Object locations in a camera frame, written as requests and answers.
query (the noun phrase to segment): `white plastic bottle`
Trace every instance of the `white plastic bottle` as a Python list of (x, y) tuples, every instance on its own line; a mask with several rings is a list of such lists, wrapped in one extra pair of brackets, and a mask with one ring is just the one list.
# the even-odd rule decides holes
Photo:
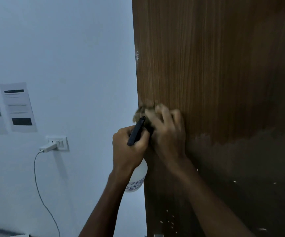
[(148, 166), (146, 161), (143, 159), (140, 165), (134, 170), (129, 183), (126, 186), (125, 192), (134, 192), (138, 190), (143, 184), (147, 171)]

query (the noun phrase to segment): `wood grain surface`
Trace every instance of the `wood grain surface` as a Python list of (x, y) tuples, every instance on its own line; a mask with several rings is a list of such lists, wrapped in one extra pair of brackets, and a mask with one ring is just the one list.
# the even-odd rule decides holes
[[(139, 104), (179, 108), (203, 179), (257, 236), (285, 236), (285, 0), (132, 5)], [(180, 184), (145, 159), (148, 237), (204, 236)]]

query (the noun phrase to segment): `switch plate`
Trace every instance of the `switch plate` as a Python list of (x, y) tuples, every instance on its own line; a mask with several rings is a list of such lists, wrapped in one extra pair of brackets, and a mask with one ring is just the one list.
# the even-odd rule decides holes
[(64, 135), (48, 135), (46, 136), (46, 140), (48, 140), (48, 143), (57, 144), (57, 149), (55, 150), (69, 151), (68, 140), (67, 137)]

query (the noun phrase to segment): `bottle label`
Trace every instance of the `bottle label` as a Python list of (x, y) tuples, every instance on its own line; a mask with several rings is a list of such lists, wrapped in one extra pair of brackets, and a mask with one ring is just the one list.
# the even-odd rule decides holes
[(141, 180), (137, 181), (137, 182), (129, 182), (128, 185), (126, 186), (126, 191), (134, 191), (136, 189), (138, 189), (144, 181), (145, 177), (142, 178)]

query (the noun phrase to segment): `person's left hand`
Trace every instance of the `person's left hand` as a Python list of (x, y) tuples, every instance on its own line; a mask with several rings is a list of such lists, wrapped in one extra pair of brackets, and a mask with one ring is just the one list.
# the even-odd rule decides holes
[(117, 176), (130, 178), (133, 171), (143, 159), (143, 154), (148, 147), (149, 132), (143, 130), (140, 140), (133, 146), (128, 146), (129, 136), (134, 129), (133, 126), (119, 129), (113, 135), (113, 171)]

